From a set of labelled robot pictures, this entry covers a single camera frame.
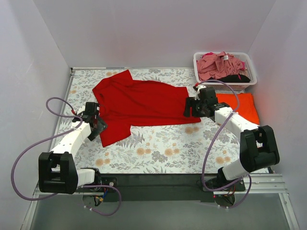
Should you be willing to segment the red t shirt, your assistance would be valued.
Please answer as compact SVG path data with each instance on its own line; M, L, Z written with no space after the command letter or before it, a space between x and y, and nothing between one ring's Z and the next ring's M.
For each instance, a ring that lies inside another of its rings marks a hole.
M99 116L107 128L100 133L103 147L131 135L131 126L166 126L198 123L185 117L186 87L152 80L134 80L129 70L101 80L93 88Z

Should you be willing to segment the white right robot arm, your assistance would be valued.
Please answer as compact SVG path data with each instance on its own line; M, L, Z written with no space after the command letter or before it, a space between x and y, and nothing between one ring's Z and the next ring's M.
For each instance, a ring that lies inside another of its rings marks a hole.
M228 104L220 103L212 87L196 86L196 95L186 98L184 116L207 117L229 130L239 139L239 158L218 170L216 177L205 180L203 187L208 191L230 189L244 176L271 167L280 162L274 131L270 126L254 124L233 110Z

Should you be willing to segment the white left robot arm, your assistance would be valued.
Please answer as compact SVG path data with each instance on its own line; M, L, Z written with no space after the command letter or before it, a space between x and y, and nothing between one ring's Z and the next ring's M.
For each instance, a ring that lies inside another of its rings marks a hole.
M107 124L99 116L100 106L95 102L87 102L74 118L72 132L50 152L43 152L38 158L39 189L44 193L73 194L79 187L86 186L96 192L102 186L100 172L96 168L76 169L74 158L81 145L93 141L107 128Z

